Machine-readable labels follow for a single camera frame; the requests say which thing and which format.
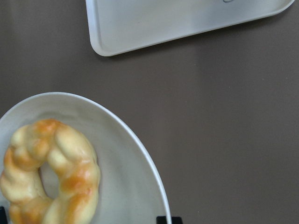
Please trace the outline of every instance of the plate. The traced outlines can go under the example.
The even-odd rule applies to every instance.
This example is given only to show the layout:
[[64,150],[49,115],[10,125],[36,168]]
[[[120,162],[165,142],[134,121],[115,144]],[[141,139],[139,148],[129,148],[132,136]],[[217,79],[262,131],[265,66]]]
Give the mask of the plate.
[[[101,169],[100,196],[91,224],[156,224],[157,216],[166,216],[171,224],[161,178],[145,147],[116,115],[84,97],[50,92],[15,105],[0,119],[0,158],[19,127],[46,118],[76,128],[96,150]],[[49,196],[55,196],[57,178],[49,168],[42,168],[45,190]],[[0,170],[3,170],[2,159]],[[9,205],[2,193],[0,204],[6,208]]]
[[294,0],[86,0],[92,48],[113,56],[268,17]]

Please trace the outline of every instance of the white bowl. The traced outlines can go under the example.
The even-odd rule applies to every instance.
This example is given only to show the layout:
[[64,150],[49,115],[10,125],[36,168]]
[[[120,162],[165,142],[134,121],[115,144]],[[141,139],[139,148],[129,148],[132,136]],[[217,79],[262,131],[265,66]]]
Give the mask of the white bowl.
[[[78,95],[43,93],[11,108],[0,119],[0,170],[3,170],[2,158],[16,129],[46,118],[58,119],[78,129],[97,152],[101,169],[100,196],[91,224],[156,224],[157,216],[166,216],[167,223],[171,224],[161,178],[140,140],[112,112]],[[55,196],[57,178],[44,169],[46,192]],[[0,204],[6,208],[9,205],[2,193]]]

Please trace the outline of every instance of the golden brown crust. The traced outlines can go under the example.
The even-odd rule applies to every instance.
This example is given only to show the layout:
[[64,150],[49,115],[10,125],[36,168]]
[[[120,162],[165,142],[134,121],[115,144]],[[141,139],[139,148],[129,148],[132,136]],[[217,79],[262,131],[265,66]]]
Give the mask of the golden brown crust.
[[[45,161],[60,181],[54,200],[46,196],[38,174]],[[95,212],[99,182],[91,144],[55,119],[40,120],[13,134],[0,178],[14,224],[87,224]]]

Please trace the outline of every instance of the rectangular tray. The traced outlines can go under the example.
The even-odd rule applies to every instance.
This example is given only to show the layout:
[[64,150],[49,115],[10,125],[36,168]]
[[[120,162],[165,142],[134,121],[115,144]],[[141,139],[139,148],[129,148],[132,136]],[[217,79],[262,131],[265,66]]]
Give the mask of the rectangular tray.
[[113,56],[272,16],[284,11],[293,2],[294,0],[86,0],[86,8],[94,51],[102,56]]

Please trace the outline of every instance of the table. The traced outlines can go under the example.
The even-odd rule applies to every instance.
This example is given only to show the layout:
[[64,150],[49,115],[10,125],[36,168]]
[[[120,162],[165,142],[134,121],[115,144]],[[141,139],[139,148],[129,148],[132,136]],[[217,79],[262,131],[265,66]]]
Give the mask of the table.
[[185,224],[299,221],[299,3],[273,17],[113,57],[85,2],[0,1],[0,116],[64,91],[140,138]]

